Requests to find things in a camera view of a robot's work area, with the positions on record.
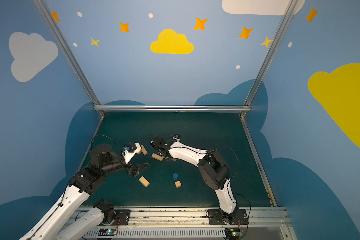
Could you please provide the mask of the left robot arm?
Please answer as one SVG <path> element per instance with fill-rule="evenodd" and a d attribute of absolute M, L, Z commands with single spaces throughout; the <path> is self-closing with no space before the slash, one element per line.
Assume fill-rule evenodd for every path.
<path fill-rule="evenodd" d="M 73 213 L 101 186 L 110 173 L 126 170 L 128 175 L 138 176 L 149 163 L 134 167 L 131 160 L 135 154 L 146 153 L 138 143 L 125 145 L 121 154 L 112 150 L 112 146 L 101 144 L 90 151 L 89 164 L 77 172 L 69 181 L 64 193 L 39 220 L 39 222 L 22 238 L 24 240 L 78 240 L 87 231 L 104 223 L 120 223 L 114 206 L 100 200 L 79 220 L 62 230 Z"/>

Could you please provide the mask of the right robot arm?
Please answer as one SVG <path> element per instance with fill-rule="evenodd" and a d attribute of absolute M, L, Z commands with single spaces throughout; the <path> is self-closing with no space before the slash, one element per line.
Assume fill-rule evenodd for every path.
<path fill-rule="evenodd" d="M 230 168 L 218 151 L 186 146 L 180 142 L 178 135 L 167 142 L 156 136 L 150 144 L 165 159 L 183 160 L 196 166 L 207 186 L 216 192 L 219 200 L 218 220 L 227 224 L 234 222 L 239 207 L 231 188 Z"/>

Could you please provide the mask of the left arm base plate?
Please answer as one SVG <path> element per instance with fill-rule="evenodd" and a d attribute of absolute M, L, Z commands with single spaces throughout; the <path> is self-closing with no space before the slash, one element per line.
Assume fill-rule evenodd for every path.
<path fill-rule="evenodd" d="M 131 215 L 130 209 L 114 209 L 111 226 L 127 226 Z"/>

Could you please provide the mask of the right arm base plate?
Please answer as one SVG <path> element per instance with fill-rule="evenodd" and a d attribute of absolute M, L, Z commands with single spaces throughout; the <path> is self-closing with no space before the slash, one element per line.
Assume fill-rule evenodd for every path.
<path fill-rule="evenodd" d="M 227 214 L 220 209 L 209 209 L 206 216 L 210 225 L 247 225 L 249 223 L 249 217 L 245 209 L 238 209 L 231 214 Z"/>

